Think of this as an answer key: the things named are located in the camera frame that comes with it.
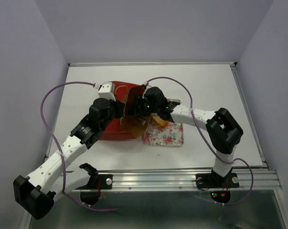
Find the red paper bag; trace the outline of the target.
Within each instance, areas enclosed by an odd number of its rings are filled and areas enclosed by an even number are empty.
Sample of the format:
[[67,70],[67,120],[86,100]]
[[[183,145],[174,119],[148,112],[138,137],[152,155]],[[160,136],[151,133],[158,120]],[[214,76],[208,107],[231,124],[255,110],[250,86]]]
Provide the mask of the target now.
[[128,96],[143,95],[142,86],[133,83],[113,81],[115,85],[114,95],[117,99],[125,104],[124,117],[113,119],[106,130],[103,132],[101,140],[104,141],[121,141],[137,139],[145,133],[151,117],[144,117],[146,125],[141,125],[138,118],[128,114]]

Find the orange round fake bread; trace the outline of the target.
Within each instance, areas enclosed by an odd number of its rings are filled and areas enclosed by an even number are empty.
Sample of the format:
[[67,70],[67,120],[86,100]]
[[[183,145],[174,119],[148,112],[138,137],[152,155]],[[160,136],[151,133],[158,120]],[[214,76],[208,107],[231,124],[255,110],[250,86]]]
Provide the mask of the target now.
[[163,120],[160,116],[157,114],[152,114],[152,122],[161,128],[166,128],[168,126],[168,121]]

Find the metal tongs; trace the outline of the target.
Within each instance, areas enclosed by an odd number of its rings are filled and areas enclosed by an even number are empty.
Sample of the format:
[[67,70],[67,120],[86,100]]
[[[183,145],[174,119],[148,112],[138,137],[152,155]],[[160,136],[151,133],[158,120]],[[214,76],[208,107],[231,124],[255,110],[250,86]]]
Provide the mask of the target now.
[[146,125],[146,119],[145,118],[139,117],[138,120],[139,120],[139,123],[141,125]]

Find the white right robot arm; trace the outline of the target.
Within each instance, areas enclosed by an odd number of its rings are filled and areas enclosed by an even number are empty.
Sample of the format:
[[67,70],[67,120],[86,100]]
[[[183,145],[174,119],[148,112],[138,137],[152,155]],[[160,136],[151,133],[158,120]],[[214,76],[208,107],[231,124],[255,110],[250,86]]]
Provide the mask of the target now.
[[151,87],[135,97],[127,113],[141,119],[157,114],[165,121],[196,127],[216,157],[211,182],[216,186],[222,186],[228,181],[234,163],[234,151],[244,131],[227,109],[194,109],[192,106],[168,100],[161,89]]

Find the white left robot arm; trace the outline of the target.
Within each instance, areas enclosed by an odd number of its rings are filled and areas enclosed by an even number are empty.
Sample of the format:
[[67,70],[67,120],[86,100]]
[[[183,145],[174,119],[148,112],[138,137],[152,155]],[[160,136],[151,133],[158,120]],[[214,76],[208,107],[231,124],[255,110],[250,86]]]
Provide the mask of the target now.
[[69,175],[66,168],[102,137],[113,119],[124,116],[124,107],[118,100],[94,100],[89,113],[71,131],[58,151],[36,170],[13,181],[16,202],[35,219],[41,219],[57,199],[77,188],[95,188],[99,197],[105,179],[99,176],[96,168],[84,163]]

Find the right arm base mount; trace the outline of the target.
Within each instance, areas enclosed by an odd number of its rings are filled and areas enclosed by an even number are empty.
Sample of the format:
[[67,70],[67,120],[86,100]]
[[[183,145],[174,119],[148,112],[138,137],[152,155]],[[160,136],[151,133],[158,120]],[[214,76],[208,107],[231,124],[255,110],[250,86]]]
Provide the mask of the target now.
[[214,173],[200,173],[195,176],[195,185],[201,191],[210,190],[210,196],[216,203],[227,204],[231,198],[231,188],[239,188],[236,173],[228,173],[225,177]]

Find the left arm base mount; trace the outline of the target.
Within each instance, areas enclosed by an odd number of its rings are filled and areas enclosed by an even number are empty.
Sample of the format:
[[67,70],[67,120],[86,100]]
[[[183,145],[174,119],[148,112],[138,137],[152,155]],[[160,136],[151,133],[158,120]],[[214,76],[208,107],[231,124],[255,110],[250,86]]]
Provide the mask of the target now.
[[85,172],[89,180],[82,182],[77,190],[81,190],[80,200],[91,207],[95,205],[102,195],[102,190],[110,190],[113,185],[113,175],[106,173],[102,174],[88,163],[79,166],[81,172]]

